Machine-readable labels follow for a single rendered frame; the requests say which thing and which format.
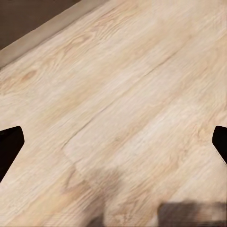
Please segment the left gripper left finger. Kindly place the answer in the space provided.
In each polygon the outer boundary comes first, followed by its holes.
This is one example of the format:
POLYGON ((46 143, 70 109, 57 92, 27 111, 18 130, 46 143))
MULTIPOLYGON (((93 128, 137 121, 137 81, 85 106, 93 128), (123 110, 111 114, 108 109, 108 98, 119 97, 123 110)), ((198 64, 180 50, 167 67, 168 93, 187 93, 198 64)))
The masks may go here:
POLYGON ((0 131, 0 182, 25 143, 21 126, 0 131))

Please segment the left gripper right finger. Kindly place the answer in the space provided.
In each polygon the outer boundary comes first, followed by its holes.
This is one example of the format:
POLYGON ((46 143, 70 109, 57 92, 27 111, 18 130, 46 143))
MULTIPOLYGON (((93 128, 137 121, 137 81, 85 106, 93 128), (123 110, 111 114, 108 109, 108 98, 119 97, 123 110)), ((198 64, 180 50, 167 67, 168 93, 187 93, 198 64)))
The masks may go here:
POLYGON ((213 137, 212 143, 224 159, 227 164, 227 128, 222 126, 216 126, 213 137))

